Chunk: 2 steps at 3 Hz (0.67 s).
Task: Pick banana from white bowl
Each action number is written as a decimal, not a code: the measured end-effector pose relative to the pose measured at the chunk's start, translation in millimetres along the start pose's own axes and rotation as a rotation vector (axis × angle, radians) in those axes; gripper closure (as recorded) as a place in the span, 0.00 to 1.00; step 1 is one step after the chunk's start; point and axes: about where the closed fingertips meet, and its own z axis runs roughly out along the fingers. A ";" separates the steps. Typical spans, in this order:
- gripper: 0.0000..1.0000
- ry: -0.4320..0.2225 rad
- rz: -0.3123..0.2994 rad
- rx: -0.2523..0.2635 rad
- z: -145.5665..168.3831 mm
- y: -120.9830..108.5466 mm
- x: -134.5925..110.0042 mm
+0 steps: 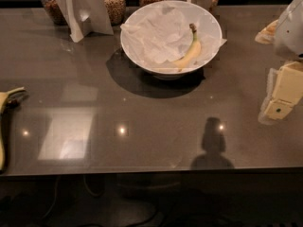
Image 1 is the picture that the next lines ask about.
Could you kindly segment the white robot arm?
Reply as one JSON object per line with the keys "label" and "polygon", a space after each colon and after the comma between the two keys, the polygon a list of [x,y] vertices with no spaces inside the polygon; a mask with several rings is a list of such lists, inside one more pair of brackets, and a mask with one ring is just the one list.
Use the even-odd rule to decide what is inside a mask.
{"label": "white robot arm", "polygon": [[303,98],[303,0],[293,0],[279,18],[255,37],[260,44],[272,44],[285,63],[271,68],[258,121],[273,125],[283,120]]}

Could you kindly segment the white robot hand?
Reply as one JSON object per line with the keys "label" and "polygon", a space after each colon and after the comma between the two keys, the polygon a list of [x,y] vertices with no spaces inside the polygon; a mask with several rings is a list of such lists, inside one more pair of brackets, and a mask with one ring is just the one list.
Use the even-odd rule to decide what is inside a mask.
{"label": "white robot hand", "polygon": [[[259,44],[272,44],[276,33],[276,25],[277,20],[274,20],[256,35],[255,41]],[[260,107],[258,122],[264,125],[274,125],[286,117],[293,109],[291,105],[296,105],[302,97],[302,62],[288,62],[281,66],[278,71],[271,68],[267,77],[266,97]]]}

